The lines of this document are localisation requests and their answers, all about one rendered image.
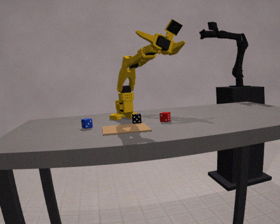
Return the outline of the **blue die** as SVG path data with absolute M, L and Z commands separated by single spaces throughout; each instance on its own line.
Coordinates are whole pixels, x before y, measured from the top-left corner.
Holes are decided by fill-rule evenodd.
M 86 118 L 86 119 L 81 119 L 82 121 L 82 128 L 92 128 L 92 119 L 91 118 Z

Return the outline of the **tan flat mat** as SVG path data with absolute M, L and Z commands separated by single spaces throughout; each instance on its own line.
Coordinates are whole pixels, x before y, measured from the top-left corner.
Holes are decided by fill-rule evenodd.
M 152 131 L 145 123 L 103 126 L 103 135 L 127 134 Z

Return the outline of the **red die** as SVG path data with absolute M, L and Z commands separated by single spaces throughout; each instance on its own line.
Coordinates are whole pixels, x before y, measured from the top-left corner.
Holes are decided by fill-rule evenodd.
M 160 122 L 169 122 L 169 121 L 171 121 L 171 113 L 170 112 L 160 113 Z

